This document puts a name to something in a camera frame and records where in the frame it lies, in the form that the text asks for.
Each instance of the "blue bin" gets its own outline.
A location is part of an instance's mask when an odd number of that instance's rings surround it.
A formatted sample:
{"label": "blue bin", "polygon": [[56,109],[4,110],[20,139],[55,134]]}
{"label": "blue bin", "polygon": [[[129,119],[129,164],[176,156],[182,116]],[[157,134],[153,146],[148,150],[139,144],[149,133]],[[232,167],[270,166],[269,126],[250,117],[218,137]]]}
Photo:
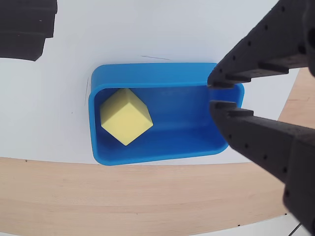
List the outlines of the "blue bin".
{"label": "blue bin", "polygon": [[[209,113],[210,100],[236,102],[243,85],[211,90],[207,78],[215,63],[102,65],[92,75],[89,114],[94,158],[121,165],[212,155],[228,144]],[[100,125],[100,105],[120,88],[131,89],[148,107],[153,127],[124,146]]]}

